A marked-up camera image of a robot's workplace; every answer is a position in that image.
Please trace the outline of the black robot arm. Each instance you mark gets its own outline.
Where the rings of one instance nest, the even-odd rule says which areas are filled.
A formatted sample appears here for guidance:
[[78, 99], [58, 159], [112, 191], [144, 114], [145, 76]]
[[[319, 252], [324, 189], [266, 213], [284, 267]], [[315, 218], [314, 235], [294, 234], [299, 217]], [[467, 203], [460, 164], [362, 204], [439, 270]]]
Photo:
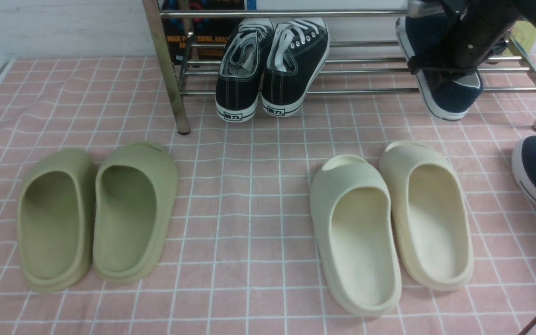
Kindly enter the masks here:
[[536, 28], [536, 0], [441, 0], [449, 17], [440, 42], [411, 56], [409, 72], [441, 73], [445, 80], [473, 74], [515, 21], [524, 18]]

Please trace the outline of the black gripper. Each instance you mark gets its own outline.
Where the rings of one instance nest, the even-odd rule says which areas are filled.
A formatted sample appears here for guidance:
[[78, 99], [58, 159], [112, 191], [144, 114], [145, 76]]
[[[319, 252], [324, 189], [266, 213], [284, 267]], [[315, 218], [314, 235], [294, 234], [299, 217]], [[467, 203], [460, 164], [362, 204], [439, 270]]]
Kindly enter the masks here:
[[464, 9], [461, 13], [408, 17], [411, 74], [434, 79], [474, 74], [519, 17], [515, 9], [473, 9], [470, 13]]

